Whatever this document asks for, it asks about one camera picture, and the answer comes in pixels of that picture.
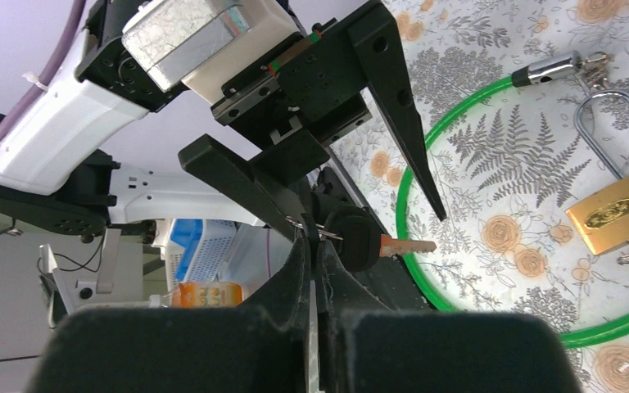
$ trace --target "white plastic basket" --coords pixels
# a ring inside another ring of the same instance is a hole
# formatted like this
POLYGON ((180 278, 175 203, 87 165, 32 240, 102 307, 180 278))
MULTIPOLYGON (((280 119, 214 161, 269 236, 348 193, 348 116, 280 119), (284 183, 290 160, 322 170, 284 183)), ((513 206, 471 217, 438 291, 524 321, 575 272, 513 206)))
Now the white plastic basket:
MULTIPOLYGON (((161 249, 161 259, 165 261, 165 280, 168 291, 179 281, 175 273, 184 254, 184 247, 170 240, 175 219, 158 220, 154 247, 161 249)), ((184 281, 214 281, 219 266, 225 260, 230 245, 235 238, 235 223, 217 219, 203 220, 203 230, 194 258, 184 281)))

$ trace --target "robotic arm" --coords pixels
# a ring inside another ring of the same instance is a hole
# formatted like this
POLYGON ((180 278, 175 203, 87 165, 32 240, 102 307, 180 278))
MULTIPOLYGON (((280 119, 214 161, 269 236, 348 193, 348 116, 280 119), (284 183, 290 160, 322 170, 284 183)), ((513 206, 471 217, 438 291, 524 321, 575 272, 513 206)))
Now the robotic arm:
POLYGON ((396 22, 378 0, 311 34, 283 0, 98 0, 54 80, 0 142, 0 212, 68 235, 203 218, 291 236, 294 214, 274 195, 370 118, 366 87, 444 219, 396 22), (188 88, 264 151, 246 162, 204 135, 180 152, 192 178, 97 150, 188 88))

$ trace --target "padlock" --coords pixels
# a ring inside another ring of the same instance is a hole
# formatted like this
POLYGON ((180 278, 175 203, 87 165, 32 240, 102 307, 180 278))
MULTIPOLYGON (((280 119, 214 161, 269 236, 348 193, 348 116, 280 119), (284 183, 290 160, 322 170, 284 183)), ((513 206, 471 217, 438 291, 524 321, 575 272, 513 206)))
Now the padlock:
MULTIPOLYGON (((623 177, 609 155, 588 134, 581 120, 584 105, 591 99, 600 97, 620 97, 629 104, 629 92, 608 89, 594 93, 580 104, 575 113, 577 131, 618 180, 566 210, 566 214, 593 255, 599 255, 629 243, 629 176, 623 177)), ((623 255, 618 262, 629 264, 629 254, 623 255)))

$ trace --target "table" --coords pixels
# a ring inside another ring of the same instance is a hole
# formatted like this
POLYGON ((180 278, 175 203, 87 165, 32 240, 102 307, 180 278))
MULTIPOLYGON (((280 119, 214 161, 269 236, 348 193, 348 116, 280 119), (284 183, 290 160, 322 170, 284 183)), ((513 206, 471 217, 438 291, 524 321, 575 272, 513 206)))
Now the table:
MULTIPOLYGON (((426 130, 480 87, 562 52, 614 54, 609 80, 629 88, 629 0, 385 3, 397 18, 426 130)), ((557 332, 629 312, 629 265, 616 262, 629 247, 593 256, 565 214, 614 181, 573 126, 584 97, 575 79, 511 89, 433 144, 428 159, 449 218, 437 221, 414 181, 407 223, 412 238, 437 242, 434 254, 418 255, 419 265, 454 304, 534 314, 557 332)), ((595 138, 629 174, 629 108, 611 101, 594 109, 595 138)), ((396 233, 406 165, 372 111, 333 150, 396 233)), ((629 391, 629 336, 567 353, 584 391, 629 391)))

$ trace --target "green cable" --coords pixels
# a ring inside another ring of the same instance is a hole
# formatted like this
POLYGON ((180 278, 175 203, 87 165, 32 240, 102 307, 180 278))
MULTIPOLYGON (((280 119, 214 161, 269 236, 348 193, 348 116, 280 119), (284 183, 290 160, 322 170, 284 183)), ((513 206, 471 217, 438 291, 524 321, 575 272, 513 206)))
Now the green cable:
MULTIPOLYGON (((430 149, 430 146, 435 142, 437 137, 439 137, 440 134, 443 133, 450 124, 452 124, 452 122, 457 120, 457 118, 466 112, 470 107, 486 100, 497 92, 501 92, 511 87, 513 87, 512 77, 503 78, 475 92, 459 105, 452 108, 451 111, 449 111, 444 117, 442 117, 442 119, 440 119, 440 121, 437 122, 437 124, 435 124, 434 127, 432 127, 430 133, 426 136, 426 150, 430 149)), ((400 239, 409 238, 408 228, 406 227, 406 215, 408 211, 409 190, 411 188, 411 181, 413 180, 413 177, 413 173, 407 168, 404 172, 404 176, 401 178, 399 196, 396 200, 396 231, 400 239)), ((438 310, 444 312, 462 311, 452 305, 441 294, 441 292, 432 285, 421 270, 415 255, 405 255, 404 262, 406 262, 406 267, 409 269, 411 277, 414 281, 416 281, 416 284, 419 286, 421 292, 432 305, 434 305, 438 310)), ((619 337, 627 336, 628 334, 629 314, 595 327, 589 327, 577 332, 561 334, 560 339, 565 348, 572 349, 602 344, 619 337)))

